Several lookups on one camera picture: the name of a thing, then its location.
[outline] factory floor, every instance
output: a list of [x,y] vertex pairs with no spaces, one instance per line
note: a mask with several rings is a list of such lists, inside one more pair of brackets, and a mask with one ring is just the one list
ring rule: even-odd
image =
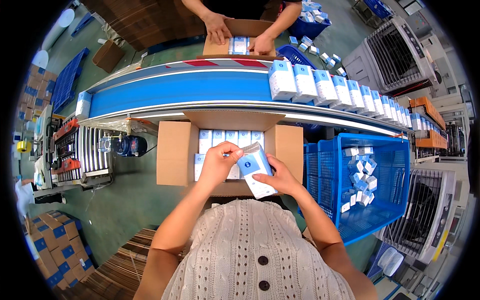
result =
[[[351,9],[353,0],[323,0],[322,10],[329,15],[332,25],[325,29],[315,40],[314,45],[320,52],[335,53],[345,57],[354,50],[373,29],[366,26]],[[76,92],[83,91],[105,78],[106,73],[92,63],[92,57],[100,48],[99,38],[106,38],[100,23],[94,20],[75,37],[71,32],[86,11],[76,10],[75,20],[59,37],[49,51],[50,60],[47,70],[55,74],[83,48],[90,50],[84,61],[83,70],[77,81]],[[288,43],[288,32],[279,37],[276,47]],[[113,70],[138,62],[145,52],[136,52],[125,43],[122,47],[125,56]],[[143,67],[162,63],[195,59],[201,55],[203,43],[176,47],[154,53],[145,57]],[[322,62],[319,57],[307,53],[306,56],[319,68]],[[76,102],[68,105],[60,114],[67,116],[75,111]],[[149,147],[156,145],[155,137],[144,135]],[[160,224],[181,200],[182,187],[161,186],[156,184],[156,149],[141,158],[117,157],[114,167],[114,181],[111,185],[96,191],[82,192],[73,189],[65,192],[67,204],[31,204],[30,216],[36,216],[51,209],[58,209],[79,218],[82,221],[84,234],[94,257],[99,264],[114,254],[137,231],[144,227]],[[33,163],[22,157],[21,174],[24,178],[33,176]],[[289,196],[282,196],[285,205],[294,213],[301,230],[305,229],[305,221],[297,214],[297,204]],[[347,246],[347,251],[354,265],[363,271],[372,255],[377,239],[373,235]]]

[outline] hand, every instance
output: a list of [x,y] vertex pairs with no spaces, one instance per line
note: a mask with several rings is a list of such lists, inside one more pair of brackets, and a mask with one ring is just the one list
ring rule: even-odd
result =
[[209,12],[208,14],[206,14],[202,18],[202,21],[207,27],[207,35],[210,37],[210,40],[213,39],[217,43],[217,45],[224,45],[224,36],[227,36],[228,38],[232,37],[232,34],[225,25],[225,20],[231,19],[233,18],[229,18],[215,12]]
[[213,189],[227,179],[230,169],[242,157],[243,150],[230,142],[208,149],[198,183]]
[[268,184],[273,186],[279,192],[294,196],[305,188],[301,185],[295,177],[293,177],[290,170],[285,166],[285,164],[279,161],[275,156],[267,153],[267,160],[270,165],[272,165],[276,172],[273,176],[268,176],[266,174],[253,174],[252,177],[256,181],[261,183]]
[[262,33],[250,42],[248,50],[253,49],[254,55],[267,55],[273,49],[273,40],[274,39],[268,34]]

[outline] dark button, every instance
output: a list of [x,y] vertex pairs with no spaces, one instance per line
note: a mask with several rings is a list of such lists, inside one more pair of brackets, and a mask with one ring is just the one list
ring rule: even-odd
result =
[[258,284],[258,287],[259,287],[261,290],[268,290],[268,289],[270,288],[270,284],[268,283],[268,281],[262,280],[262,281],[260,281],[260,283]]
[[266,256],[260,256],[258,258],[258,263],[261,265],[266,265],[268,263],[268,258]]

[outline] blue motor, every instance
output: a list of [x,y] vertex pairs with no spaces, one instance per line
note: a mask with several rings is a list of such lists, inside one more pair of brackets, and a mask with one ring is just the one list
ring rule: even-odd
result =
[[123,157],[141,157],[147,152],[147,141],[137,135],[105,136],[99,141],[100,152],[116,152]]

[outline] white knit sweater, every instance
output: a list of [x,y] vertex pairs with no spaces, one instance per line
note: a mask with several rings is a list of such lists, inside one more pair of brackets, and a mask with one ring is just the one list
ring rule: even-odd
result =
[[205,211],[162,299],[354,299],[346,280],[272,202],[235,200]]

